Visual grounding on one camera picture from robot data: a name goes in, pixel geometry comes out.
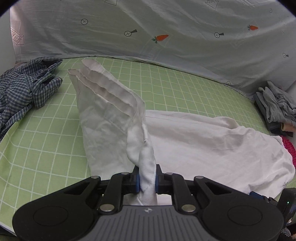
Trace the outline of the grey folded garment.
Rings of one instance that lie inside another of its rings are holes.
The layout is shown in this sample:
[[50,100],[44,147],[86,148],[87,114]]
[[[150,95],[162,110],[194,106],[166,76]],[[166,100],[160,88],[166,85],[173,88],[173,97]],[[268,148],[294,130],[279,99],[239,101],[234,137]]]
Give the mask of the grey folded garment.
[[269,123],[285,123],[295,127],[295,100],[290,94],[276,87],[271,81],[259,87],[256,96],[265,108]]

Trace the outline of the grey carrot print quilt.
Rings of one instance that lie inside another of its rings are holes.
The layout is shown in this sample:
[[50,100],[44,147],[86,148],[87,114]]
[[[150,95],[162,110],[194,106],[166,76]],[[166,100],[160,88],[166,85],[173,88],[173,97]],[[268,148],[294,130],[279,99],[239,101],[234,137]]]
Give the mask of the grey carrot print quilt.
[[295,82],[295,17],[278,1],[19,1],[16,59],[112,57],[199,75],[252,96]]

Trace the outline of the blue plaid shirt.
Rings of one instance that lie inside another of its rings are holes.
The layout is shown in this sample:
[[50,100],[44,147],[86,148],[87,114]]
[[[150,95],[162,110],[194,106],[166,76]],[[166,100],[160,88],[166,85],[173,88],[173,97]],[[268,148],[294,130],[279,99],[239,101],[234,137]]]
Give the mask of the blue plaid shirt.
[[55,70],[60,58],[41,57],[1,75],[1,138],[31,108],[42,108],[62,84]]

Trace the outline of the dark teal folded garment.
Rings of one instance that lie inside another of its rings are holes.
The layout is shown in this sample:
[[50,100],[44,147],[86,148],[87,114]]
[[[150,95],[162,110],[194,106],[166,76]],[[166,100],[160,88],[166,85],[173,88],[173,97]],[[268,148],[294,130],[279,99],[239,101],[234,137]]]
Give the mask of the dark teal folded garment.
[[261,101],[259,100],[259,98],[257,97],[256,94],[253,97],[254,97],[254,105],[260,111],[261,116],[265,120],[265,124],[266,124],[267,129],[272,134],[275,134],[275,135],[286,136],[286,137],[293,137],[293,132],[283,131],[281,129],[281,124],[280,123],[276,123],[276,122],[269,123],[267,121],[267,118],[266,118],[265,107],[263,106],[263,104],[261,103]]

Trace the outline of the white garment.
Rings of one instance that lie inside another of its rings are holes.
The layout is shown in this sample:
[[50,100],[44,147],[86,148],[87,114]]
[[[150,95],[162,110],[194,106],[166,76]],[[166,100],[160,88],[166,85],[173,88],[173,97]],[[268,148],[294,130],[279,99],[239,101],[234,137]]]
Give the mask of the white garment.
[[76,90],[83,145],[92,175],[139,168],[132,205],[167,204],[156,195],[156,166],[186,179],[200,175],[243,193],[277,197],[295,174],[281,137],[235,120],[146,110],[144,101],[101,64],[84,59],[68,71]]

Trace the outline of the red patterned cloth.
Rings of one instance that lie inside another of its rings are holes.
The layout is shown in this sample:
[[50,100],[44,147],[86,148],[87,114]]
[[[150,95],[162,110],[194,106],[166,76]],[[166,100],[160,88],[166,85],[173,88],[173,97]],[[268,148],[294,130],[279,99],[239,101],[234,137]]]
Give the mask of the red patterned cloth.
[[286,138],[284,136],[281,136],[281,138],[282,138],[284,147],[287,149],[287,151],[292,156],[293,165],[296,167],[296,150],[295,150],[295,147],[293,146],[293,144],[291,143],[291,141],[288,138]]

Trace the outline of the beige folded garment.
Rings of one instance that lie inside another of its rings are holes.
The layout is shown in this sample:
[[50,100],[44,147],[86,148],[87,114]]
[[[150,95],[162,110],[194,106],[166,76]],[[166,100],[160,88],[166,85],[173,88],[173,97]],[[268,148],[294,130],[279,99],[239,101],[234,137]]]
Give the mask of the beige folded garment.
[[291,132],[291,133],[296,132],[296,128],[293,125],[290,125],[288,123],[281,123],[281,130],[283,132]]

